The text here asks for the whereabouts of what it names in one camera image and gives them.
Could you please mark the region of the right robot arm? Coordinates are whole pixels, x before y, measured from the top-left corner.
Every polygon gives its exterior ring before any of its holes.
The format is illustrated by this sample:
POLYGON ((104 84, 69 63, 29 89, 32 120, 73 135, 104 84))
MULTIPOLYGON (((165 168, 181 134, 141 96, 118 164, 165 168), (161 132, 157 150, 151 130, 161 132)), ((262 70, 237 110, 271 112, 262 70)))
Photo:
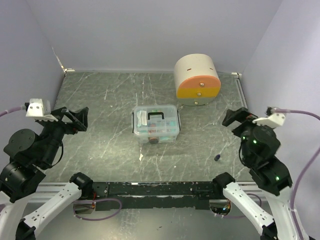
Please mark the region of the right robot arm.
POLYGON ((262 240, 310 240, 295 207, 298 177, 293 183, 289 169, 276 153, 281 146, 275 128, 283 126, 288 109, 268 107, 266 117, 258 117, 245 107, 228 109, 222 121, 227 127, 233 122, 239 126, 232 133, 240 138, 239 159, 264 194, 271 214, 265 213, 236 180, 227 172, 212 180, 212 193, 218 199, 227 198, 252 223, 262 240))

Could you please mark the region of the amber bottle orange label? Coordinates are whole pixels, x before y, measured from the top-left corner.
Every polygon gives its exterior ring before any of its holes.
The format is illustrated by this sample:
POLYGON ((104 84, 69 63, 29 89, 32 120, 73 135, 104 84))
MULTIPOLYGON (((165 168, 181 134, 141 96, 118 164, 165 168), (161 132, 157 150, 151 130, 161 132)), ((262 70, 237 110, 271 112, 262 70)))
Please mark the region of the amber bottle orange label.
POLYGON ((148 138, 148 142, 152 145, 158 144, 160 142, 160 138, 158 136, 150 136, 148 138))

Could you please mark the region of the clear packet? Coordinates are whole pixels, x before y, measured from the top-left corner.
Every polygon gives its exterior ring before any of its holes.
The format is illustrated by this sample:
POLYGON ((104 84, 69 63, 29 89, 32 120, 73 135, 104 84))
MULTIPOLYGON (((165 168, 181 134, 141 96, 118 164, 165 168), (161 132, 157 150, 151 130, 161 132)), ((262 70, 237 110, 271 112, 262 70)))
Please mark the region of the clear packet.
POLYGON ((140 126, 147 126, 148 117, 147 117, 147 112, 145 110, 141 110, 139 112, 139 118, 138 119, 139 119, 138 122, 139 122, 140 126))

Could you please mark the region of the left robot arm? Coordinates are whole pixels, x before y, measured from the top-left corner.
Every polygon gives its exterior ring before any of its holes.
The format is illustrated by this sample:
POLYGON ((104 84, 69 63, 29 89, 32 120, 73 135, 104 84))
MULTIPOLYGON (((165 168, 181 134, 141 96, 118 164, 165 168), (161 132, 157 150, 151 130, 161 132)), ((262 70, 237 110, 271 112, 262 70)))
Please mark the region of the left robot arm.
POLYGON ((9 163, 0 173, 0 238, 2 240, 34 240, 43 228, 65 207, 76 200, 89 199, 94 192, 93 180, 78 172, 53 198, 30 216, 23 217, 29 200, 45 178, 44 171, 63 149, 65 135, 85 132, 89 108, 70 111, 61 107, 46 113, 41 106, 23 106, 26 116, 42 125, 41 134, 31 129, 15 132, 3 149, 9 163))

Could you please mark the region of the clear compartment tray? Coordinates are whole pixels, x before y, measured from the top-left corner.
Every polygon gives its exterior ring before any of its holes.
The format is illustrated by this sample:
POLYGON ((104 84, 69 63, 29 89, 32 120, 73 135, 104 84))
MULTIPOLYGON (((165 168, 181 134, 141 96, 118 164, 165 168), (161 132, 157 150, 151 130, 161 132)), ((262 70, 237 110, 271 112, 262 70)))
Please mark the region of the clear compartment tray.
POLYGON ((133 115, 132 132, 137 135, 151 134, 151 133, 174 133, 180 131, 180 122, 177 115, 165 115, 161 111, 147 112, 147 126, 139 125, 139 110, 133 115))

